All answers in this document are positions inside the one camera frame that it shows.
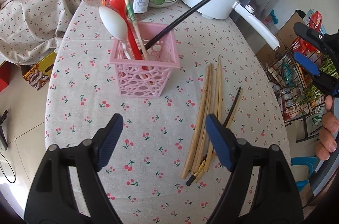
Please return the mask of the right hand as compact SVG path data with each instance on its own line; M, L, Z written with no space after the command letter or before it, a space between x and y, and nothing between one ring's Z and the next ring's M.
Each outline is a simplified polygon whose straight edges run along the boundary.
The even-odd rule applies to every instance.
M319 142L316 144L316 156L323 161L330 158L330 155L336 151L337 143L334 134L338 132L338 119L331 112L333 98L328 95L325 99L326 113L322 116L322 125L319 132Z

